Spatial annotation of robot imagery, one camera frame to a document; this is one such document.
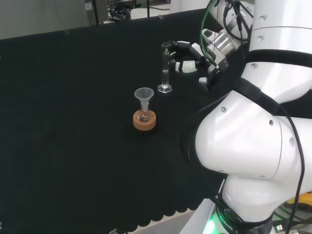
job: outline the green cable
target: green cable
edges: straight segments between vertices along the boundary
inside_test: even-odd
[[[204,54],[206,56],[206,58],[209,60],[209,62],[211,62],[215,67],[217,67],[217,64],[215,63],[214,59],[210,56],[210,54],[208,53],[207,49],[205,48],[204,43],[203,43],[203,34],[202,34],[202,31],[204,29],[204,23],[206,21],[206,17],[208,16],[213,4],[216,2],[216,0],[211,0],[212,2],[210,3],[210,6],[208,7],[206,13],[205,13],[205,16],[203,18],[203,23],[201,25],[201,33],[200,33],[200,43],[201,43],[201,46],[202,46],[202,49],[204,51]]]

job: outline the funnel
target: funnel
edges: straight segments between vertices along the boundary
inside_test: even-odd
[[[155,127],[156,115],[148,109],[149,100],[154,95],[150,88],[140,88],[135,91],[135,97],[141,102],[141,109],[135,112],[133,123],[139,130],[147,131]]]

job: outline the wall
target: wall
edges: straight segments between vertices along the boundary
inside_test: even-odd
[[[0,39],[88,25],[84,0],[0,0]]]

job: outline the floor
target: floor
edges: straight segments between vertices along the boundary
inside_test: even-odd
[[[158,8],[158,9],[170,9],[170,3],[168,4],[160,4],[160,5],[152,5],[152,7]],[[164,10],[156,10],[156,9],[150,9],[150,17],[155,17],[158,15],[167,15],[170,14],[170,10],[164,11]],[[131,11],[131,19],[141,19],[141,18],[147,18],[147,9],[146,8],[137,8],[133,9]]]

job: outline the black strap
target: black strap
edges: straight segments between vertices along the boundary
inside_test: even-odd
[[[312,67],[312,55],[288,50],[252,50],[248,62],[277,62]]]
[[[276,115],[280,105],[268,95],[264,94],[258,87],[244,78],[239,78],[233,90],[256,103],[271,115]]]

